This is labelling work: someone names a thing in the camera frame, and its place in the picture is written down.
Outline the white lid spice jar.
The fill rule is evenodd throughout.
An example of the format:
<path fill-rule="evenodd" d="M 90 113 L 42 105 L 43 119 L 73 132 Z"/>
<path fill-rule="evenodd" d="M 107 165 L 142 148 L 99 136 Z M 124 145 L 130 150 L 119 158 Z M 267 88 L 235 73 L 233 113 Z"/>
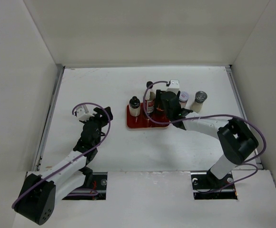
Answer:
<path fill-rule="evenodd" d="M 182 108 L 186 108 L 187 102 L 189 100 L 189 94 L 185 91 L 181 91 L 179 94 L 179 103 Z"/>

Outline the dark red sauce bottle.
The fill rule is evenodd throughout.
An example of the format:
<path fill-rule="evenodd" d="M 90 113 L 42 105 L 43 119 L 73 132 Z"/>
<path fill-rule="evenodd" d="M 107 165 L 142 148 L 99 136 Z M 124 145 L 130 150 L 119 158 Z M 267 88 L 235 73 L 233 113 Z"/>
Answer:
<path fill-rule="evenodd" d="M 154 112 L 155 97 L 156 94 L 153 91 L 153 86 L 151 86 L 145 97 L 146 112 L 149 116 L 151 116 Z"/>

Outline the grey lid spice jar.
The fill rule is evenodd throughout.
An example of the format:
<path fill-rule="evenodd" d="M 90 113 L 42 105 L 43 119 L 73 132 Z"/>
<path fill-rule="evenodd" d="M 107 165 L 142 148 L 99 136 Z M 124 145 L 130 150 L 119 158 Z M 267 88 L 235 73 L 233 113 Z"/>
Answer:
<path fill-rule="evenodd" d="M 207 99 L 207 93 L 204 91 L 197 91 L 195 94 L 194 102 L 191 105 L 191 110 L 193 112 L 199 113 L 202 109 L 203 103 Z"/>

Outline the black cap clear bottle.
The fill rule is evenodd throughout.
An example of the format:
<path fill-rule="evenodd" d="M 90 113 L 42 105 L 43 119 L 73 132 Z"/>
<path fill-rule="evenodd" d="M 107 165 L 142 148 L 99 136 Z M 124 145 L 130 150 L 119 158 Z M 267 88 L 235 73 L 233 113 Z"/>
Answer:
<path fill-rule="evenodd" d="M 131 116 L 138 117 L 140 115 L 140 100 L 136 96 L 130 99 L 128 107 Z"/>

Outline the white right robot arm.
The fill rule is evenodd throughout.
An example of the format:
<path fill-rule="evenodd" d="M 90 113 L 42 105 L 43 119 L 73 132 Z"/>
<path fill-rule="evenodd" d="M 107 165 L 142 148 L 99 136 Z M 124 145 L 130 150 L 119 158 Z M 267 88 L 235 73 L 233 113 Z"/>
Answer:
<path fill-rule="evenodd" d="M 196 112 L 181 107 L 174 92 L 157 90 L 155 106 L 165 112 L 167 119 L 176 128 L 199 132 L 219 140 L 223 155 L 207 171 L 206 177 L 207 184 L 212 188 L 219 187 L 224 177 L 259 146 L 258 140 L 241 119 L 203 119 Z"/>

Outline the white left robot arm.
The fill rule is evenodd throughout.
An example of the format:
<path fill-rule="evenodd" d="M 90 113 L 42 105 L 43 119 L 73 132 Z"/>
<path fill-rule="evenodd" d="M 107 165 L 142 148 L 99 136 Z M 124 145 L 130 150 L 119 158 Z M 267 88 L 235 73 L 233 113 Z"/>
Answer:
<path fill-rule="evenodd" d="M 30 174 L 24 180 L 18 198 L 12 209 L 43 225 L 52 215 L 56 203 L 68 195 L 77 197 L 73 190 L 88 189 L 92 185 L 92 170 L 87 165 L 95 158 L 97 147 L 108 133 L 103 127 L 111 126 L 111 108 L 96 104 L 91 114 L 88 103 L 81 103 L 72 109 L 72 114 L 83 123 L 81 135 L 72 151 L 61 162 L 41 174 Z"/>

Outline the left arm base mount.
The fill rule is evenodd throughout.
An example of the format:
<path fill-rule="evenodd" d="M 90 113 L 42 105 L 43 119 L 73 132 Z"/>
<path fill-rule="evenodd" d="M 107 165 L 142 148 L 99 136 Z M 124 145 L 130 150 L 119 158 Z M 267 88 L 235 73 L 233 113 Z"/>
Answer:
<path fill-rule="evenodd" d="M 83 185 L 76 188 L 63 200 L 105 200 L 108 184 L 107 172 L 94 172 L 88 167 L 79 170 L 85 176 Z"/>

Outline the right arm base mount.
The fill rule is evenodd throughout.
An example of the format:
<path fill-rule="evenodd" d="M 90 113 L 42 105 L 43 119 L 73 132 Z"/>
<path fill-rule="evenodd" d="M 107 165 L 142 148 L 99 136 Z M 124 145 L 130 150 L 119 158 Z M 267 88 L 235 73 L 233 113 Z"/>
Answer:
<path fill-rule="evenodd" d="M 235 185 L 222 187 L 233 182 L 232 173 L 228 173 L 221 180 L 212 181 L 206 172 L 192 172 L 192 190 L 195 200 L 237 200 Z"/>

